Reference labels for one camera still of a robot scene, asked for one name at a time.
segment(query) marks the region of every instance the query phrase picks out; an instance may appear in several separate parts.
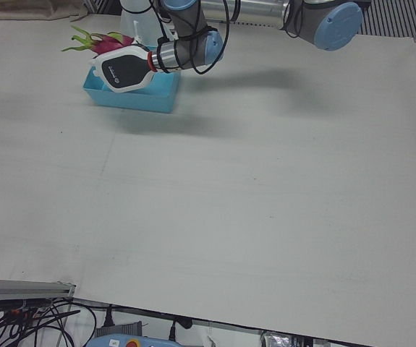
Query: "red emergency stop button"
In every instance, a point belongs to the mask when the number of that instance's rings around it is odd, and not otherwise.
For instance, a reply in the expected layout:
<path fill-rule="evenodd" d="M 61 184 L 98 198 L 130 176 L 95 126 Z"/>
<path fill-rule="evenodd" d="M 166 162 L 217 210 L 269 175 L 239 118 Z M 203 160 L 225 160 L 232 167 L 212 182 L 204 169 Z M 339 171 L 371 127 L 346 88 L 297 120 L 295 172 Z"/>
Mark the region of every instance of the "red emergency stop button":
<path fill-rule="evenodd" d="M 136 338 L 127 341 L 126 347 L 140 347 L 140 342 Z"/>

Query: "blue tray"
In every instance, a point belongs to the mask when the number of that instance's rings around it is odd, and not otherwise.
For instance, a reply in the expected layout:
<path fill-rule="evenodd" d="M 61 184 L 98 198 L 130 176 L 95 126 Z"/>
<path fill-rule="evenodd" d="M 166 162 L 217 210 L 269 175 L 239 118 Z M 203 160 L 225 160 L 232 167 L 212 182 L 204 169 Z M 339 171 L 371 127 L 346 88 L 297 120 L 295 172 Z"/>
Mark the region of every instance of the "blue tray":
<path fill-rule="evenodd" d="M 93 75 L 94 69 L 90 69 L 83 88 L 98 105 L 144 111 L 172 112 L 180 72 L 171 74 L 158 72 L 145 88 L 126 93 L 115 93 L 103 83 L 100 77 Z"/>

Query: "beige cloth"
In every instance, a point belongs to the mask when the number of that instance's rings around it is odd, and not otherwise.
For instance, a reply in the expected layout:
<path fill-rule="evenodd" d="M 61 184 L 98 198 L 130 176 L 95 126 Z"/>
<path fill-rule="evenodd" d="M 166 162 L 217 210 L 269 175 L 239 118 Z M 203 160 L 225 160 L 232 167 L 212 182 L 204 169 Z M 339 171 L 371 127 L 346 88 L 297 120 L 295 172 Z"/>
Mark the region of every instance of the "beige cloth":
<path fill-rule="evenodd" d="M 86 15 L 82 0 L 0 0 L 0 20 L 56 20 Z"/>

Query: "white table surface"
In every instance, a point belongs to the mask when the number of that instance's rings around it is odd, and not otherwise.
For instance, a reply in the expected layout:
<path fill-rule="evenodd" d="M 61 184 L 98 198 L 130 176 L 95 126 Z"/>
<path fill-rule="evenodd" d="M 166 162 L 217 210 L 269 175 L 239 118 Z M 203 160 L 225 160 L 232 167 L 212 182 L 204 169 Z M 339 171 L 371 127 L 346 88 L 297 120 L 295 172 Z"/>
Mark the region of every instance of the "white table surface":
<path fill-rule="evenodd" d="M 103 32 L 118 17 L 75 23 Z M 377 346 L 416 343 L 416 45 L 233 27 L 173 114 L 95 106 L 66 20 L 0 22 L 0 278 Z"/>

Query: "blue joint cap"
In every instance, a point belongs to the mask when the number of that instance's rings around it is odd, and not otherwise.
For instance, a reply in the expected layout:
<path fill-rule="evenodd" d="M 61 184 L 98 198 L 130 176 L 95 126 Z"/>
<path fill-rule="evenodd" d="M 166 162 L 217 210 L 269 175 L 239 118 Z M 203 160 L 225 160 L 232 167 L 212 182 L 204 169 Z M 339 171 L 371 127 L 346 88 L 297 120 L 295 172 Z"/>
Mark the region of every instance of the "blue joint cap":
<path fill-rule="evenodd" d="M 163 0 L 163 4 L 167 9 L 172 11 L 183 11 L 191 7 L 196 0 Z"/>
<path fill-rule="evenodd" d="M 205 65 L 212 64 L 216 60 L 217 56 L 221 52 L 222 45 L 223 42 L 221 34 L 215 30 L 208 31 L 205 45 Z"/>
<path fill-rule="evenodd" d="M 328 13 L 314 35 L 314 44 L 325 51 L 345 47 L 362 24 L 362 10 L 354 2 L 339 5 Z"/>

